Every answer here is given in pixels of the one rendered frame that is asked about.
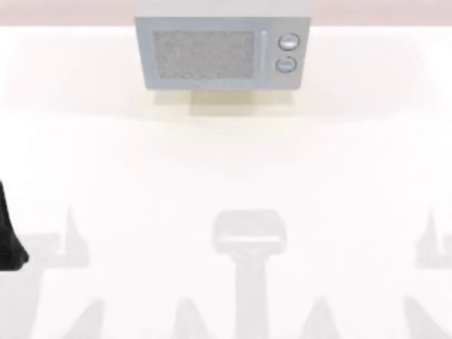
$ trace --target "microwave window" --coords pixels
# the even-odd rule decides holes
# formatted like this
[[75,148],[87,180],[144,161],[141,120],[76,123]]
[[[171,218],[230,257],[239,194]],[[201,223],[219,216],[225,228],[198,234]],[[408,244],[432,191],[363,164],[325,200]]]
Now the microwave window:
[[162,79],[250,79],[254,32],[154,32]]

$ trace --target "microwave top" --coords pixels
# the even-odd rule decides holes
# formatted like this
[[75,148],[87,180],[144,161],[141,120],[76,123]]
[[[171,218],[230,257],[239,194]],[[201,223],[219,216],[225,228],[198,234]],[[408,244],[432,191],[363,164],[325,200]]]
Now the microwave top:
[[307,0],[138,0],[135,17],[309,17]]

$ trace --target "pink wall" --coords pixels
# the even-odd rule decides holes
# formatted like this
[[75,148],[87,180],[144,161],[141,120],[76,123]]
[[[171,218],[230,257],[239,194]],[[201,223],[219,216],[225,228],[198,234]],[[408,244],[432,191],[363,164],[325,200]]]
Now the pink wall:
[[[133,6],[134,0],[0,0],[0,25],[131,25]],[[312,8],[314,25],[452,25],[450,0],[314,0]]]

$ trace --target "appliance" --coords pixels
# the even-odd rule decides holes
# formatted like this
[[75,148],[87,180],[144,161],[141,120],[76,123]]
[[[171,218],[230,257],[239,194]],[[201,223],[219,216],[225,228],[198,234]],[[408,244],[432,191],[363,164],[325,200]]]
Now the appliance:
[[311,19],[306,0],[138,0],[150,90],[296,90]]

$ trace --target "microwave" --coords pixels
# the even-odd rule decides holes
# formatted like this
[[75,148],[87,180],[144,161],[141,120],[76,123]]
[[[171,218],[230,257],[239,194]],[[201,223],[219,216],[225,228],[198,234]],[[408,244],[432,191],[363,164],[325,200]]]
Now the microwave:
[[149,90],[297,90],[311,18],[305,0],[138,0]]

